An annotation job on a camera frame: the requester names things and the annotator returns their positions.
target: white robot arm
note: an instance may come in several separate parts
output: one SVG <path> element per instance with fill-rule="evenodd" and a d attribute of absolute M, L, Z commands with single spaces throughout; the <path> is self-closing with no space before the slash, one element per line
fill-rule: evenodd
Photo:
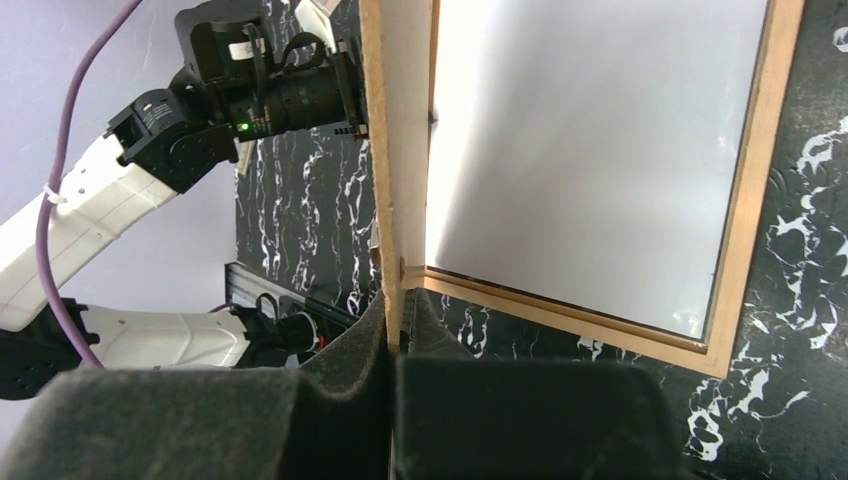
<path fill-rule="evenodd" d="M 114 134 L 99 137 L 62 181 L 48 230 L 50 262 L 62 286 L 110 243 L 177 192 L 136 164 L 121 166 Z M 34 232 L 42 196 L 0 226 L 0 329 L 20 332 L 45 308 L 38 281 Z M 107 368 L 234 365 L 247 349 L 237 316 L 121 312 L 87 307 L 84 330 Z"/>
<path fill-rule="evenodd" d="M 143 93 L 115 116 L 59 191 L 48 192 L 56 204 L 47 238 L 57 286 L 216 164 L 235 163 L 236 140 L 342 121 L 349 127 L 339 133 L 355 139 L 367 135 L 357 39 L 333 41 L 323 10 L 299 8 L 298 18 L 320 31 L 296 35 L 280 61 L 265 48 L 271 42 L 261 7 L 249 5 L 235 8 L 229 0 L 211 0 L 181 11 L 174 23 L 184 68 L 167 89 Z M 316 47 L 312 58 L 286 63 L 289 53 L 307 45 Z M 35 259 L 42 198 L 0 226 L 0 377 L 20 380 L 23 374 L 16 372 L 32 371 L 39 357 L 30 353 L 43 347 L 45 338 L 55 338 L 57 330 Z M 233 366 L 260 345 L 318 347 L 319 328 L 308 315 L 297 325 L 283 325 L 258 310 L 182 315 L 83 305 L 74 321 L 106 367 Z M 54 368 L 53 362 L 41 363 Z"/>

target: light gray wall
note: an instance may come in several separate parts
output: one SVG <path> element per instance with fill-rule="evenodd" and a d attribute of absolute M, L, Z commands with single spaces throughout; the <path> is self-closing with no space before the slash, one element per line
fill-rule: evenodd
<path fill-rule="evenodd" d="M 3 0 L 0 18 L 0 222 L 38 195 L 53 160 L 74 69 L 125 0 Z M 77 100 L 69 167 L 106 122 L 182 64 L 174 15 L 199 0 L 145 0 L 89 70 Z M 62 290 L 130 310 L 205 311 L 223 299 L 235 258 L 233 168 L 220 165 L 188 194 L 141 220 Z M 25 411 L 0 403 L 0 450 Z"/>

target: white panel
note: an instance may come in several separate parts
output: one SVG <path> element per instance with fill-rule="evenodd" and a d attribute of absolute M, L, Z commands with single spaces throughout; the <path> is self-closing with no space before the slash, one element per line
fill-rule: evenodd
<path fill-rule="evenodd" d="M 428 265 L 700 337 L 765 8 L 442 2 Z"/>

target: black marble wallpaper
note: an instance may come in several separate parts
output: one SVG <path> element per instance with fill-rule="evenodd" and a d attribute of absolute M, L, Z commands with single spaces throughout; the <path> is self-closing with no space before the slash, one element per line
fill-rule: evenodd
<path fill-rule="evenodd" d="M 278 48 L 296 31 L 269 0 Z M 358 28 L 344 0 L 336 34 Z M 264 141 L 238 181 L 238 258 L 361 313 L 379 288 L 368 144 L 332 128 Z M 726 479 L 848 479 L 848 5 L 807 0 L 731 372 L 718 380 L 434 295 L 476 357 L 628 362 L 661 386 L 693 469 Z"/>

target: wooden frame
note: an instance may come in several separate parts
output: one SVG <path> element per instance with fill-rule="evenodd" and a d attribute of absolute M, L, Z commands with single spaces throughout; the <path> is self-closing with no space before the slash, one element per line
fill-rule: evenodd
<path fill-rule="evenodd" d="M 377 223 L 390 345 L 396 346 L 399 340 L 404 290 L 423 286 L 708 375 L 726 376 L 803 0 L 769 2 L 705 342 L 426 269 L 423 237 L 429 127 L 422 122 L 429 106 L 428 97 L 432 102 L 436 42 L 433 37 L 437 37 L 437 24 L 432 25 L 431 34 L 431 18 L 438 18 L 431 17 L 438 15 L 438 2 L 434 2 L 430 8 L 425 0 L 361 0 Z M 375 20 L 374 12 L 382 13 L 381 20 Z M 388 22 L 389 18 L 396 23 Z M 394 41 L 406 44 L 407 48 L 414 47 L 404 52 L 405 57 L 392 55 L 389 42 Z M 400 85 L 391 88 L 394 82 L 409 83 L 403 85 L 405 89 Z M 426 90 L 413 91 L 421 89 L 422 83 L 426 84 Z M 404 110 L 415 116 L 401 115 L 394 110 Z"/>

